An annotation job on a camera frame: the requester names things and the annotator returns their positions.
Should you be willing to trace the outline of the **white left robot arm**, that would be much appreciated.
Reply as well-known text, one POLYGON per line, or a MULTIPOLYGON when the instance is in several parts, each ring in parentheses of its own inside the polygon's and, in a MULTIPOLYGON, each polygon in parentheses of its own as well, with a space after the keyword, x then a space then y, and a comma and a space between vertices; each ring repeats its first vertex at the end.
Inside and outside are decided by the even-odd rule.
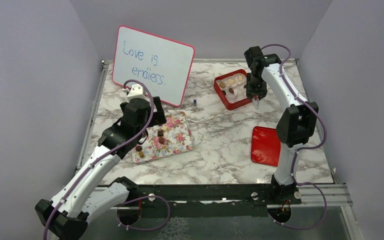
POLYGON ((88 225, 109 208, 140 201, 138 186, 126 177, 92 195, 103 177, 148 137, 147 128, 166 123, 159 97, 134 97, 121 103, 121 118, 105 129, 88 161, 50 200, 41 199, 35 211, 44 226, 43 239, 52 232, 61 240, 78 240, 88 225))

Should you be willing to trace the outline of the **red tin lid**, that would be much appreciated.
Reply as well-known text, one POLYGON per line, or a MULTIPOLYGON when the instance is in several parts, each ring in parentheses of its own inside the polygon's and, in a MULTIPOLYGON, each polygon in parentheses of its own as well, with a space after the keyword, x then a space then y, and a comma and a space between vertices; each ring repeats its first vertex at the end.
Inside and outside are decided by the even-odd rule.
POLYGON ((253 163, 277 167, 281 142, 274 128, 255 126, 252 130, 250 158, 253 163))

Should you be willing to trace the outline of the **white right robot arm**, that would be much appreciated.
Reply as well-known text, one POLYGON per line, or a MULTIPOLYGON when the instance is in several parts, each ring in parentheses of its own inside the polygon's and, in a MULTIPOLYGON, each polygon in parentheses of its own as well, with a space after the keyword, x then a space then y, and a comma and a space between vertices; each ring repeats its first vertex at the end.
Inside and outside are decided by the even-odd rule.
POLYGON ((250 69, 246 75, 246 97, 258 108, 259 101, 266 97, 270 88, 283 110, 275 129, 280 155, 268 190, 269 199, 280 204, 296 190, 298 151, 305 148, 314 134, 319 107, 300 94, 285 73, 284 62, 276 54, 265 55, 261 47, 253 46, 244 52, 244 57, 250 69))

